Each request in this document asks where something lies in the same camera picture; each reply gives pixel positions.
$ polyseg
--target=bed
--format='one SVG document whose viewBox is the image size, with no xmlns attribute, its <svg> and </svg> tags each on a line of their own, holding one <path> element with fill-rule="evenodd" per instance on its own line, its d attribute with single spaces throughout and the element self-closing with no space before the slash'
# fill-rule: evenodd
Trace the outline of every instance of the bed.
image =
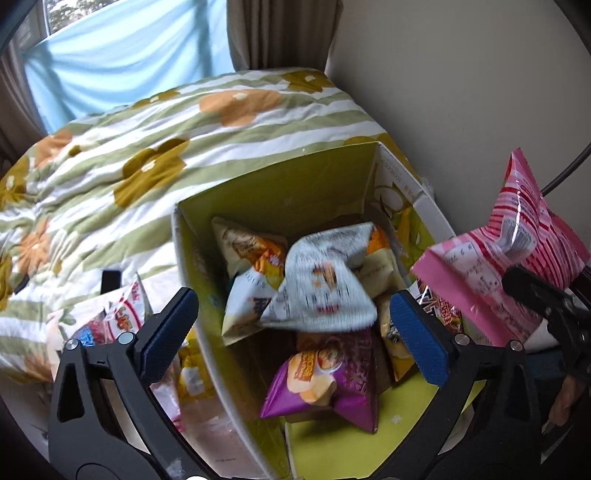
<svg viewBox="0 0 591 480">
<path fill-rule="evenodd" d="M 269 164 L 385 131 L 321 72 L 250 71 L 80 118 L 0 180 L 0 370 L 51 381 L 49 313 L 176 266 L 170 214 L 185 197 Z"/>
</svg>

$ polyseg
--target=curtain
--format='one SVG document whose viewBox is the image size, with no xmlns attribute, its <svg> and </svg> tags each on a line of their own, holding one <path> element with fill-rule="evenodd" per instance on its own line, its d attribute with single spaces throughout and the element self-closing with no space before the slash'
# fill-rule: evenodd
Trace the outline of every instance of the curtain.
<svg viewBox="0 0 591 480">
<path fill-rule="evenodd" d="M 342 0 L 228 0 L 235 69 L 324 71 L 342 9 Z"/>
<path fill-rule="evenodd" d="M 25 53 L 49 132 L 92 113 L 233 72 L 225 0 L 119 0 Z"/>
<path fill-rule="evenodd" d="M 22 67 L 16 39 L 0 57 L 0 168 L 16 161 L 46 132 Z"/>
</svg>

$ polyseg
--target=black phone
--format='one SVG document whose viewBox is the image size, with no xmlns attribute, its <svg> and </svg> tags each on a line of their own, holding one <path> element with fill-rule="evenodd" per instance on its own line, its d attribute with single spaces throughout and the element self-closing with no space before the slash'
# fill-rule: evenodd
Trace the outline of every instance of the black phone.
<svg viewBox="0 0 591 480">
<path fill-rule="evenodd" d="M 100 294 L 121 288 L 121 272 L 119 270 L 103 270 L 103 278 L 100 282 Z"/>
</svg>

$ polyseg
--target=green box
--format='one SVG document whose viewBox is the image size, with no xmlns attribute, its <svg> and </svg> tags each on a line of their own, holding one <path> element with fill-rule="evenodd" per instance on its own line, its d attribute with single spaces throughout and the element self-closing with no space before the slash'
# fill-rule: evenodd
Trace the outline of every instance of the green box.
<svg viewBox="0 0 591 480">
<path fill-rule="evenodd" d="M 297 475 L 307 480 L 370 475 L 412 429 L 437 388 L 417 374 L 383 393 L 373 435 L 338 418 L 297 424 L 261 420 L 268 387 L 259 374 L 266 364 L 260 344 L 264 335 L 229 347 L 222 343 L 226 293 L 217 279 L 225 262 L 213 237 L 212 217 L 290 238 L 336 217 L 370 211 L 395 223 L 396 213 L 409 206 L 435 242 L 454 236 L 425 188 L 379 142 L 292 158 L 177 205 L 173 235 L 181 281 L 199 297 L 194 328 L 207 368 L 242 441 L 269 478 L 292 477 L 290 456 Z"/>
</svg>

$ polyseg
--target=blue gripper pad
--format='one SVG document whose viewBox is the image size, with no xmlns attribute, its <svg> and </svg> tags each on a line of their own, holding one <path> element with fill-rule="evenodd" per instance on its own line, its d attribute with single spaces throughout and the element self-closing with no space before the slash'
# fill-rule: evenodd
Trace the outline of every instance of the blue gripper pad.
<svg viewBox="0 0 591 480">
<path fill-rule="evenodd" d="M 159 382 L 197 319 L 199 301 L 190 288 L 181 288 L 164 309 L 140 328 L 134 361 L 145 385 Z"/>
<path fill-rule="evenodd" d="M 449 376 L 454 352 L 451 333 L 438 318 L 425 313 L 406 290 L 392 295 L 390 318 L 425 380 L 442 387 Z"/>
</svg>

